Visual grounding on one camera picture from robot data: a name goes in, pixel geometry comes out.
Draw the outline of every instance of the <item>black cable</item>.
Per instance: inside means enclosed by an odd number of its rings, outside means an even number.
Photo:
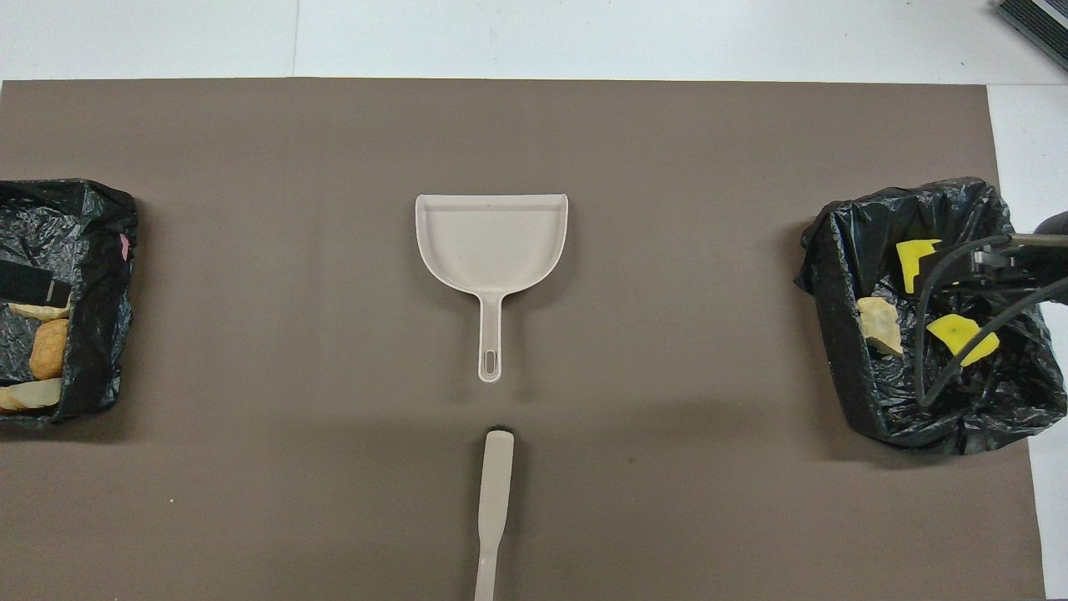
[[[957,248],[951,250],[945,256],[939,259],[939,262],[931,267],[930,272],[927,274],[927,279],[924,280],[924,287],[920,291],[920,302],[916,305],[916,327],[912,336],[912,379],[915,381],[914,386],[916,392],[916,402],[924,399],[924,332],[927,328],[927,303],[930,300],[931,291],[938,284],[939,276],[942,274],[942,271],[946,269],[946,267],[969,252],[983,248],[984,246],[1003,246],[1011,241],[1011,235],[1001,234],[979,238],[973,241],[965,241]]]
[[[930,405],[934,402],[934,399],[939,396],[939,393],[942,392],[942,389],[945,389],[945,385],[949,382],[949,379],[956,376],[960,371],[960,364],[963,363],[964,358],[967,358],[969,353],[975,350],[975,348],[978,347],[979,344],[983,343],[983,341],[985,341],[987,336],[989,336],[995,330],[1004,328],[1006,325],[1008,325],[1008,322],[1012,321],[1017,316],[1025,312],[1032,305],[1041,303],[1042,300],[1047,300],[1050,296],[1059,294],[1065,289],[1068,289],[1068,276],[1061,278],[1057,281],[1049,285],[1039,287],[1038,289],[1024,296],[1023,298],[1018,300],[1018,302],[1014,303],[1007,310],[999,314],[996,318],[990,320],[990,322],[987,323],[987,326],[979,329],[979,332],[975,336],[973,336],[971,341],[968,342],[968,345],[964,345],[964,348],[961,349],[959,353],[954,355],[953,360],[951,360],[949,363],[946,364],[944,368],[942,368],[942,371],[939,373],[938,378],[934,379],[934,382],[931,382],[931,388],[927,392],[927,396],[916,397],[917,399],[920,399],[920,407],[922,408],[930,407]]]

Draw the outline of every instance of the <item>dustpan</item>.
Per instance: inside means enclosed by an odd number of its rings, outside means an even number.
[[[504,297],[541,281],[564,250],[566,194],[415,199],[415,237],[430,272],[481,306],[478,378],[501,379]]]

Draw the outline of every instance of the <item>white table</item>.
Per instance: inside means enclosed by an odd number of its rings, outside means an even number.
[[[289,76],[980,83],[1017,227],[1068,208],[1068,72],[984,0],[0,3],[0,80]],[[1068,371],[1068,307],[1043,311]],[[1068,597],[1068,421],[1028,444]]]

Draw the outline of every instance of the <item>black plastic bag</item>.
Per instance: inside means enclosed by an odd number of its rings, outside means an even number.
[[[137,206],[124,191],[87,179],[0,181],[0,259],[49,269],[72,284],[59,404],[0,422],[40,428],[115,404],[136,246]],[[29,358],[40,326],[2,304],[0,385],[33,380]]]
[[[832,202],[805,230],[804,264],[795,281],[816,299],[850,428],[898,448],[967,455],[1037,434],[1065,415],[1064,379],[1037,307],[1001,329],[998,351],[964,368],[933,405],[916,404],[911,370],[915,299],[904,292],[895,244],[920,238],[957,243],[1012,231],[1005,201],[975,177]],[[866,345],[857,310],[857,299],[864,296],[880,296],[896,306],[904,358]],[[1001,296],[936,295],[924,319],[952,313],[983,326],[1010,304]],[[953,355],[929,335],[926,341],[924,381],[929,384]]]

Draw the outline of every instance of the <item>beige rock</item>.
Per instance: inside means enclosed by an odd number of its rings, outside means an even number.
[[[861,313],[861,334],[864,341],[884,355],[901,357],[901,329],[897,326],[897,309],[885,298],[866,296],[857,299]]]
[[[60,402],[62,390],[63,382],[59,378],[6,386],[0,389],[0,409],[21,411],[51,407]]]
[[[59,378],[63,374],[63,351],[69,320],[56,320],[42,325],[33,339],[30,371],[37,380]]]
[[[11,313],[20,318],[50,322],[70,315],[70,297],[67,296],[67,306],[63,309],[42,307],[38,305],[19,305],[17,303],[9,303],[7,309],[11,310]]]

